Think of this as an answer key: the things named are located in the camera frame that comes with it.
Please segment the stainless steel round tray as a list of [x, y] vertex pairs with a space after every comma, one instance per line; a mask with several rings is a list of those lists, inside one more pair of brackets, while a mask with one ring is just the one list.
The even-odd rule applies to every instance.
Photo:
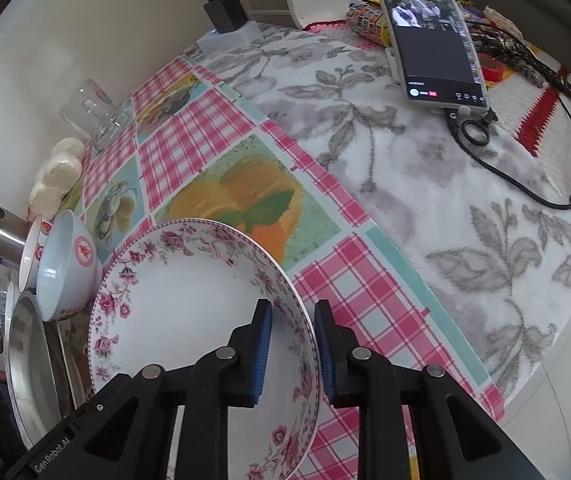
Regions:
[[5, 366], [16, 426], [31, 448], [74, 410], [58, 326], [42, 320], [31, 292], [12, 309]]

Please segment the floral rimmed round plate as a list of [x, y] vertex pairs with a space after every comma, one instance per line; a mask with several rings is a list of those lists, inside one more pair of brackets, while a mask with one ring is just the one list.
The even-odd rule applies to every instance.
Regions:
[[272, 304], [263, 392], [229, 413], [229, 476], [290, 479], [314, 439], [320, 405], [313, 326], [278, 263], [240, 231], [180, 219], [136, 235], [104, 273], [88, 328], [92, 389], [148, 364], [191, 365]]

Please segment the pale blue large bowl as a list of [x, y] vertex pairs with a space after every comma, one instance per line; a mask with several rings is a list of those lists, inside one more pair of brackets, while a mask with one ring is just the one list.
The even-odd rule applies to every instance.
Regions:
[[44, 322], [62, 321], [86, 307], [100, 283], [92, 233], [73, 211], [54, 219], [40, 260], [36, 298]]

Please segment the strawberry pattern red-rim bowl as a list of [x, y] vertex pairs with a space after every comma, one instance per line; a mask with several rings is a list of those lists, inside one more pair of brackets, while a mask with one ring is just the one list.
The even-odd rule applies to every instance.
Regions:
[[39, 214], [28, 230], [19, 266], [20, 292], [36, 289], [38, 268], [51, 228], [52, 224]]

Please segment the checkered fruit tablecloth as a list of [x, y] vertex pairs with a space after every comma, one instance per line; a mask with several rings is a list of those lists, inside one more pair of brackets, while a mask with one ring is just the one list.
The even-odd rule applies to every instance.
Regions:
[[118, 371], [152, 226], [211, 218], [260, 243], [307, 306], [395, 363], [443, 365], [495, 418], [571, 318], [571, 211], [507, 122], [469, 156], [444, 116], [408, 105], [380, 50], [279, 26], [190, 49], [125, 101], [63, 205], [125, 275], [85, 322], [95, 386]]

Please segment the bag of white steamed buns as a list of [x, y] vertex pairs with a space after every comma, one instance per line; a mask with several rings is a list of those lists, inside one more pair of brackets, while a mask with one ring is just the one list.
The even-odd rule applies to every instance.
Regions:
[[85, 144], [80, 139], [65, 138], [51, 150], [49, 157], [37, 171], [28, 196], [28, 216], [51, 220], [80, 178], [83, 170]]

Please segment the clear glass mug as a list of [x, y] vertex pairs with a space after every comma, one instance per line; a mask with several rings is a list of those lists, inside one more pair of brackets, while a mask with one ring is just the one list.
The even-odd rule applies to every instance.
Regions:
[[132, 108], [116, 106], [92, 78], [65, 99], [60, 116], [97, 152], [108, 148], [133, 119]]

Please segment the smartphone on stand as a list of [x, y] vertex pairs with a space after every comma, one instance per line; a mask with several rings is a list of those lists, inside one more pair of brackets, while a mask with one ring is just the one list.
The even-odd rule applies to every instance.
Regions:
[[380, 0], [400, 87], [432, 108], [488, 110], [481, 64], [456, 0]]

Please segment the white power strip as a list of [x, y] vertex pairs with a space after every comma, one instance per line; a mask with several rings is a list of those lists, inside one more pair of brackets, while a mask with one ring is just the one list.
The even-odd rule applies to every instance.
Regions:
[[197, 46], [204, 53], [248, 46], [254, 40], [261, 40], [263, 33], [255, 21], [248, 21], [233, 32], [217, 32], [212, 29], [197, 40]]

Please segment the colourful cylindrical tin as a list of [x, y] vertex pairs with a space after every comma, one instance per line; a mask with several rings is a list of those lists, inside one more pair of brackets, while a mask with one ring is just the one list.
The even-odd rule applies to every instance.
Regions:
[[380, 8], [368, 3], [353, 2], [346, 12], [346, 21], [349, 28], [360, 37], [383, 48], [392, 47], [389, 22]]

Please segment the black charger plug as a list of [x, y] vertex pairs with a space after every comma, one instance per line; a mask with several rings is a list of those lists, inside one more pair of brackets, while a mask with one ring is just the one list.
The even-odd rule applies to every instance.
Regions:
[[240, 0], [208, 0], [203, 8], [220, 34], [234, 32], [249, 21]]

